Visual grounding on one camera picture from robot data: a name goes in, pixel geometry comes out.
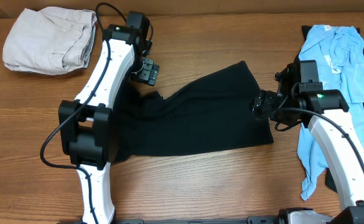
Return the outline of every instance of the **blue garment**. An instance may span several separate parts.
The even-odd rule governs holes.
[[[325,90],[340,90],[349,105],[353,126],[364,148],[364,40],[354,27],[314,25],[299,53],[300,60],[316,60],[319,80]],[[317,178],[328,167],[319,145],[302,127],[298,157],[306,170],[301,197],[314,192]]]

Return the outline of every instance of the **wooden table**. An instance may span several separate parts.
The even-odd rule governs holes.
[[[294,60],[304,43],[301,25],[362,28],[364,13],[156,16],[151,58],[161,66],[155,87],[165,96],[189,82],[245,60],[260,87],[275,90],[273,72]],[[12,72],[2,47],[14,19],[0,19],[0,223],[55,223],[83,214],[78,176],[53,169],[39,149],[58,125],[62,100],[82,89],[101,50],[96,42],[90,66],[56,77]],[[120,22],[103,18],[104,24]],[[308,201],[300,198],[305,172],[297,158],[298,128],[277,133],[274,144],[182,157],[132,157],[111,168],[111,194],[118,218],[244,218],[276,214],[280,208],[312,207],[339,213],[337,194],[324,175]],[[56,136],[47,158],[68,164]]]

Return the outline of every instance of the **wooden tabletop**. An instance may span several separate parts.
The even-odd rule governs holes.
[[[151,58],[161,66],[155,87],[168,97],[199,77],[245,60],[260,87],[276,90],[273,72],[294,60],[304,43],[301,25],[360,27],[364,12],[156,16]],[[89,79],[101,50],[101,34],[87,69],[46,76],[12,72],[2,47],[14,19],[0,19],[0,223],[55,223],[83,214],[74,170],[53,169],[39,149],[58,125],[62,100],[73,100]],[[103,18],[104,24],[120,22]],[[245,218],[277,214],[280,208],[312,207],[339,213],[337,194],[319,177],[308,201],[300,197],[305,172],[297,158],[298,128],[278,133],[274,144],[181,157],[132,157],[111,167],[117,218]],[[45,155],[68,164],[56,136]]]

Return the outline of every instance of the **wooden surface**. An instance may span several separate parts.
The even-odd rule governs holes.
[[[0,18],[17,18],[24,8],[41,10],[48,6],[91,9],[102,0],[0,0]],[[364,0],[106,0],[123,13],[147,15],[191,15],[228,13],[357,12],[364,11]],[[103,15],[116,15],[110,8]]]
[[[161,66],[155,87],[165,96],[189,82],[245,60],[260,87],[275,90],[281,71],[304,43],[301,25],[331,24],[362,28],[364,13],[242,14],[156,16],[151,58]],[[79,219],[83,202],[77,173],[53,169],[39,149],[58,125],[57,108],[73,100],[98,60],[89,68],[56,77],[12,72],[2,47],[14,19],[0,19],[0,223],[55,223]],[[104,24],[119,18],[103,18]],[[276,214],[280,208],[312,207],[339,212],[337,194],[319,178],[308,201],[300,198],[305,172],[297,158],[298,129],[274,131],[274,144],[183,157],[133,157],[111,168],[111,194],[118,218],[244,218]],[[68,164],[56,136],[45,153]]]

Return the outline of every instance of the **white cloth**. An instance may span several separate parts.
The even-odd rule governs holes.
[[[5,41],[3,62],[10,70],[48,75],[86,68],[95,22],[96,14],[89,10],[24,9]]]

